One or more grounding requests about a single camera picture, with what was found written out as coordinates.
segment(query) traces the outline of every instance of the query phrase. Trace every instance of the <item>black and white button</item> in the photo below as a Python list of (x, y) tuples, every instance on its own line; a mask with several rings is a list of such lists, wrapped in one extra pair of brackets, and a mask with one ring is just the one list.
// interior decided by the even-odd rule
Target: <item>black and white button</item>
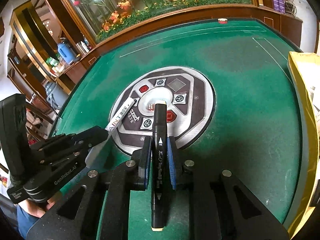
[(132, 98), (134, 100), (133, 106), (137, 106), (140, 98)]
[(164, 86), (164, 84), (165, 84), (165, 80), (166, 80), (166, 78), (163, 78), (163, 79), (157, 79), (157, 80), (156, 80), (155, 87), (163, 87), (163, 86)]
[(144, 117), (140, 129), (152, 130), (152, 127), (153, 127), (153, 118)]
[(173, 95), (173, 104), (185, 104), (186, 103), (187, 93), (174, 94)]

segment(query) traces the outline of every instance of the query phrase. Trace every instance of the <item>blue sleeve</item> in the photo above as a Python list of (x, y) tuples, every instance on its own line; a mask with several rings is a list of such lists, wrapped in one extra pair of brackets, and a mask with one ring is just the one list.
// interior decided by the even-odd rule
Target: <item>blue sleeve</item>
[(29, 215), (18, 205), (17, 219), (19, 233), (24, 239), (26, 239), (29, 229), (38, 221), (39, 218)]

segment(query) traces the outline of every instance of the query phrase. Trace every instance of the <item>screw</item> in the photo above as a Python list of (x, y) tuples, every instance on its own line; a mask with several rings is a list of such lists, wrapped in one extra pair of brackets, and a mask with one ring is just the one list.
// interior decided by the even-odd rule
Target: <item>screw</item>
[(186, 165), (187, 167), (192, 167), (193, 165), (195, 165), (195, 162), (192, 160), (186, 160), (184, 162), (184, 165)]
[(125, 162), (125, 165), (127, 165), (128, 167), (133, 167), (134, 165), (136, 165), (136, 162), (134, 160), (128, 160)]
[(222, 171), (222, 175), (225, 177), (231, 177), (232, 173), (229, 170), (223, 170)]
[(88, 172), (88, 176), (89, 176), (90, 178), (94, 178), (94, 177), (96, 177), (97, 175), (98, 175), (98, 172), (97, 172), (96, 170), (91, 170), (91, 171)]

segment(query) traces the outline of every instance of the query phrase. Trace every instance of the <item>blue thermos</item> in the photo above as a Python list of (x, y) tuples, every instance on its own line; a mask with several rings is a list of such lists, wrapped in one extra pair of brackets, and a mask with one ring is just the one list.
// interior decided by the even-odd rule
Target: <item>blue thermos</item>
[(66, 43), (58, 44), (58, 52), (68, 64), (76, 59), (76, 56)]

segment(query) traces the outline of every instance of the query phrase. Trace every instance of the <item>person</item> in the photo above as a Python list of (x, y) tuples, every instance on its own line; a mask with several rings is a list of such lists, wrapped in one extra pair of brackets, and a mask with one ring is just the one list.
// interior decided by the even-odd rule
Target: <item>person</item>
[(41, 218), (62, 196), (58, 191), (48, 199), (47, 204), (40, 205), (31, 200), (24, 200), (17, 206), (18, 230), (20, 235), (26, 239), (29, 229)]

